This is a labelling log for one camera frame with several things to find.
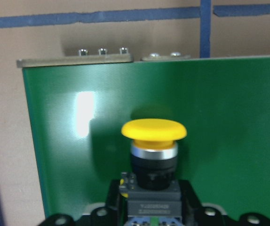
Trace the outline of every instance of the green board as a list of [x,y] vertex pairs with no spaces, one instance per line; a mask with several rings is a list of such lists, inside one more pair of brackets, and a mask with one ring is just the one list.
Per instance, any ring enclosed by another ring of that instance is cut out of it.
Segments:
[[177,177],[235,219],[270,218],[270,57],[24,68],[47,216],[78,219],[130,171],[121,126],[179,121]]

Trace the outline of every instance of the screw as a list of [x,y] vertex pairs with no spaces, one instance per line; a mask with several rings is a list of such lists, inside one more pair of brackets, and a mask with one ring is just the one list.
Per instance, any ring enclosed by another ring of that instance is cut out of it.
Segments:
[[96,212],[97,216],[102,217],[108,214],[108,211],[105,208],[101,208]]
[[64,225],[67,223],[67,218],[64,216],[60,216],[56,221],[55,221],[55,225],[60,226],[60,225]]
[[119,48],[119,53],[120,54],[127,54],[127,53],[129,53],[129,50],[126,47],[121,47],[121,48]]
[[151,53],[151,54],[150,54],[150,57],[159,57],[159,56],[160,56],[159,53]]
[[215,216],[215,210],[213,208],[207,207],[205,209],[205,214],[208,215],[208,216]]
[[181,53],[179,53],[179,52],[173,52],[173,53],[171,53],[171,56],[172,57],[179,57],[179,56],[181,56]]
[[106,48],[99,48],[98,55],[106,55],[108,53],[108,49]]
[[247,221],[251,224],[254,224],[254,225],[258,225],[261,221],[259,220],[259,218],[257,216],[254,216],[254,215],[249,215],[247,217]]
[[80,57],[81,56],[86,56],[86,55],[88,55],[88,50],[87,49],[83,49],[83,48],[79,49],[79,56]]

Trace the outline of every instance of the silver metal ring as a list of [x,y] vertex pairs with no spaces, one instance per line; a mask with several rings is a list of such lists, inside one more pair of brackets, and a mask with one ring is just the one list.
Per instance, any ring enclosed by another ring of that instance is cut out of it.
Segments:
[[163,150],[153,150],[153,149],[143,149],[135,146],[134,142],[131,146],[132,155],[148,160],[165,160],[172,159],[178,155],[178,144],[174,142],[174,146],[169,149]]

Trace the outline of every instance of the yellow button cap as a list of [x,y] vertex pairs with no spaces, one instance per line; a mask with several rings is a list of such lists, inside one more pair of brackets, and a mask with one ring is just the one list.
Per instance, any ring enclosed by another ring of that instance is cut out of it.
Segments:
[[175,140],[186,137],[186,128],[172,120],[137,119],[127,122],[121,133],[134,140],[140,148],[167,149],[174,145]]

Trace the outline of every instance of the blue tape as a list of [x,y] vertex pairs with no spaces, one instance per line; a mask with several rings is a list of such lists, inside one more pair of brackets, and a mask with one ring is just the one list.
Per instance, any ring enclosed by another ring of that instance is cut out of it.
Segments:
[[200,58],[210,57],[211,0],[201,0]]
[[217,16],[260,16],[270,14],[270,4],[214,6]]
[[199,18],[199,7],[153,8],[93,13],[57,13],[0,17],[0,28],[44,26],[73,23],[104,23],[144,20]]

